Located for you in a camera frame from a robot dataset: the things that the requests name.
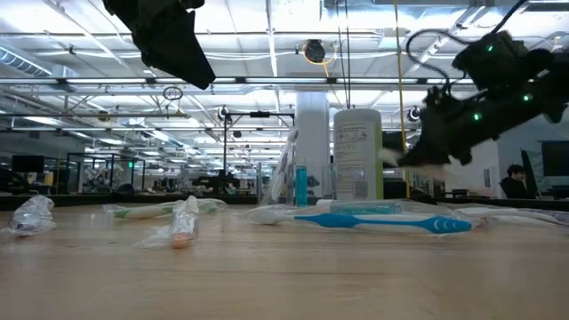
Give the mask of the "black desk monitor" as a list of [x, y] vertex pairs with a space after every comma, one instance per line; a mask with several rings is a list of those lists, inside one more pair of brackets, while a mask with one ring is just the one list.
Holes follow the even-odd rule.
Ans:
[[43, 172], [44, 171], [44, 156], [12, 156], [12, 171], [13, 172]]

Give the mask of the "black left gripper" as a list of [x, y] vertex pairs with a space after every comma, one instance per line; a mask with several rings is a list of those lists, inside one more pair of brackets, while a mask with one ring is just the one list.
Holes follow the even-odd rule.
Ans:
[[195, 35], [204, 0], [102, 0], [140, 43], [142, 61], [205, 90], [216, 79]]

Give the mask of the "orange white toothbrush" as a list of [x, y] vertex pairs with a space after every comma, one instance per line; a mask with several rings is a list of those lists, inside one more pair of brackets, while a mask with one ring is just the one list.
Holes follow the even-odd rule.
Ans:
[[139, 241], [136, 246], [140, 248], [188, 248], [197, 236], [198, 213], [197, 199], [190, 196], [172, 208], [169, 225], [157, 228], [150, 236]]

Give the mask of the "purple white toothbrush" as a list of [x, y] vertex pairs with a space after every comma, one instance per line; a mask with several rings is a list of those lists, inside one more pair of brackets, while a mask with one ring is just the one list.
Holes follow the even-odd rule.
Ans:
[[15, 210], [7, 226], [0, 232], [28, 237], [49, 231], [57, 226], [52, 216], [53, 207], [53, 200], [47, 196], [32, 196]]
[[569, 212], [548, 211], [529, 208], [512, 208], [487, 204], [439, 205], [459, 211], [469, 217], [479, 218], [487, 223], [507, 223], [535, 226], [560, 226], [569, 228]]

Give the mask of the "black panel screen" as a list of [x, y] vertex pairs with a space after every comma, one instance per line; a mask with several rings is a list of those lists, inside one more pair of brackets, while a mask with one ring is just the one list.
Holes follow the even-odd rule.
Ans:
[[402, 156], [406, 151], [406, 138], [401, 132], [383, 132], [383, 149], [392, 156]]

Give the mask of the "white building column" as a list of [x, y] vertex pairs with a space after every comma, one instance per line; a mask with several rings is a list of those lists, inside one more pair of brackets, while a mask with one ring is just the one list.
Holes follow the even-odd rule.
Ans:
[[326, 92], [296, 95], [295, 123], [299, 130], [296, 153], [305, 160], [309, 191], [322, 197], [324, 169], [330, 163], [329, 101]]

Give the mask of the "person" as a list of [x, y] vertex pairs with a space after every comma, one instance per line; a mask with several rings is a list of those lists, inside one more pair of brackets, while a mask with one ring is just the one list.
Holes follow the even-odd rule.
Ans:
[[501, 189], [508, 199], [538, 199], [539, 191], [533, 174], [527, 173], [521, 164], [511, 164], [507, 176], [500, 182]]

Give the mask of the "white wipes canister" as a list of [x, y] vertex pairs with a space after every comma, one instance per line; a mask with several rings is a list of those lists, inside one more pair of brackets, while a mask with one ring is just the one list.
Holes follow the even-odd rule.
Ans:
[[333, 118], [333, 160], [338, 200], [384, 198], [381, 113], [352, 108]]

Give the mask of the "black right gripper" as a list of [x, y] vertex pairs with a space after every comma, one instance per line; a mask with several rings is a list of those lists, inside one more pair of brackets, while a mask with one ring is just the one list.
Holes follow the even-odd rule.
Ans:
[[533, 86], [481, 92], [465, 100], [435, 87], [421, 110], [421, 136], [397, 164], [442, 166], [451, 157], [470, 164], [473, 147], [542, 115], [551, 115], [551, 100]]

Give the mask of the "dark wall monitor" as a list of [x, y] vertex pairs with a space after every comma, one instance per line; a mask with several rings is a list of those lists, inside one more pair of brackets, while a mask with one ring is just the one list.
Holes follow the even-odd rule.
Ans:
[[569, 141], [544, 141], [541, 155], [544, 176], [569, 176]]

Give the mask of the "blue white toothbrush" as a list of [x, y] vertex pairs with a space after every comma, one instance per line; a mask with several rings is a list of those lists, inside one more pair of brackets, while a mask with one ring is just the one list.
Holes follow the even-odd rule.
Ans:
[[252, 209], [247, 217], [261, 225], [283, 222], [307, 223], [329, 229], [354, 229], [366, 232], [451, 235], [467, 233], [478, 223], [461, 213], [436, 206], [419, 204], [405, 206], [399, 214], [343, 215], [330, 213], [330, 205], [291, 207], [282, 204]]
[[261, 199], [261, 205], [271, 205], [277, 204], [279, 202], [281, 189], [285, 184], [285, 177], [288, 168], [293, 163], [293, 151], [296, 140], [299, 136], [299, 130], [293, 127], [288, 134], [287, 140], [285, 142], [283, 151], [276, 165], [276, 169], [273, 173], [272, 178], [269, 181], [267, 188], [263, 193], [263, 198]]

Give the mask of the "green white toothbrush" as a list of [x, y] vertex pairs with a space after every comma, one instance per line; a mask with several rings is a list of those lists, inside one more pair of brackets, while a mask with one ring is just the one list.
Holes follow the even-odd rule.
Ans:
[[[198, 198], [196, 202], [198, 212], [200, 214], [219, 212], [228, 207], [225, 202], [213, 198]], [[177, 200], [174, 202], [144, 205], [138, 207], [124, 207], [116, 204], [104, 204], [102, 205], [102, 208], [106, 214], [110, 214], [116, 219], [143, 220], [171, 215], [176, 205], [184, 203], [185, 200]]]

